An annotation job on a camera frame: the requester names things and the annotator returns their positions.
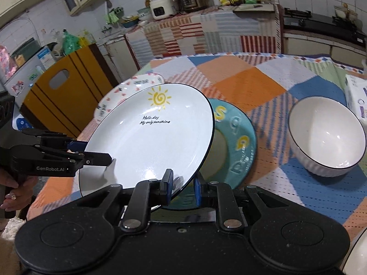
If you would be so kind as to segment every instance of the white tile wall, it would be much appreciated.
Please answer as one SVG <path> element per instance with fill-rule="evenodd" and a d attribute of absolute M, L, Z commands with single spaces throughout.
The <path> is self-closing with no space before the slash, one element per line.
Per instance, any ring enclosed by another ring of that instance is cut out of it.
<path fill-rule="evenodd" d="M 144 7 L 145 0 L 110 0 L 113 7 L 121 6 L 124 8 L 124 14 L 130 15 L 136 13 Z M 79 15 L 71 17 L 67 14 L 62 0 L 45 0 L 29 9 L 29 12 L 22 16 L 28 17 L 34 24 L 37 34 L 42 40 L 41 30 L 47 32 L 52 29 L 67 29 L 73 34 L 78 34 L 86 28 L 98 40 L 105 35 L 101 32 L 105 26 L 105 0 L 96 1 L 91 7 L 84 10 Z M 363 30 L 367 33 L 367 0 L 275 0 L 283 7 L 297 8 L 299 10 L 309 10 L 323 15 L 334 15 L 334 5 L 341 5 L 342 2 L 348 3 L 351 9 L 355 9 L 359 19 L 363 23 Z M 3 43 L 10 50 L 14 50 L 21 43 L 34 35 L 32 25 L 23 20 L 11 24 L 9 27 L 0 31 L 0 44 Z"/>

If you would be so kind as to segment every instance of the tablecloth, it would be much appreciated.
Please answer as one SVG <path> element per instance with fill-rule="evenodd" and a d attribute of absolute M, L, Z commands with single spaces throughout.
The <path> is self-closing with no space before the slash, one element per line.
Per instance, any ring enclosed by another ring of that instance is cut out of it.
<path fill-rule="evenodd" d="M 363 77 L 362 71 L 327 57 L 217 53 L 152 60 L 139 74 L 145 72 L 194 86 L 208 98 L 228 101 L 247 114 L 258 150 L 241 186 L 254 184 L 325 214 L 343 224 L 351 238 L 367 226 L 367 156 L 345 176 L 312 176 L 293 156 L 286 136 L 287 114 L 297 100 L 318 95 L 346 105 L 345 75 Z M 88 140 L 96 127 L 92 121 L 79 139 Z M 79 197 L 77 178 L 50 178 L 28 219 Z"/>
<path fill-rule="evenodd" d="M 139 67 L 157 57 L 218 52 L 281 53 L 279 5 L 275 12 L 210 7 L 149 23 L 126 33 Z"/>

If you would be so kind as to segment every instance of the white rice cooker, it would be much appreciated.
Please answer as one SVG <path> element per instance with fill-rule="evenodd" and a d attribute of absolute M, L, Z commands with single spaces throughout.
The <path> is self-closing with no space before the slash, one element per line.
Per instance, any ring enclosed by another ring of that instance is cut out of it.
<path fill-rule="evenodd" d="M 150 8 L 155 20 L 166 19 L 178 13 L 178 0 L 155 0 Z"/>

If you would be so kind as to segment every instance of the teal plate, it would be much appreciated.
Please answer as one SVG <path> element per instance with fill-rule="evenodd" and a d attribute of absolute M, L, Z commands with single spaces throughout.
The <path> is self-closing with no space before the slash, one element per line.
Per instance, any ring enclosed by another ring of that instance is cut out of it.
<path fill-rule="evenodd" d="M 243 182 L 254 162 L 257 146 L 255 130 L 250 119 L 236 106 L 218 99 L 209 99 L 209 102 L 214 111 L 215 132 L 200 172 L 207 182 L 224 182 L 234 189 Z M 162 208 L 196 209 L 193 181 L 169 206 Z"/>

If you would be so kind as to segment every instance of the yellow sun drawing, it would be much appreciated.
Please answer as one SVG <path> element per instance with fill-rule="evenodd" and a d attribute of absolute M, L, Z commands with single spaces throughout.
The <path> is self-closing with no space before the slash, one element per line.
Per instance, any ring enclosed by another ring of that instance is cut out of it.
<path fill-rule="evenodd" d="M 161 92 L 161 86 L 158 86 L 158 91 L 156 92 L 154 87 L 152 87 L 153 92 L 148 92 L 149 95 L 152 96 L 152 98 L 149 98 L 148 100 L 152 100 L 153 103 L 150 106 L 157 105 L 159 106 L 159 111 L 161 107 L 165 110 L 166 109 L 166 103 L 170 105 L 170 102 L 167 99 L 172 98 L 172 96 L 166 96 L 166 93 L 168 90 Z"/>

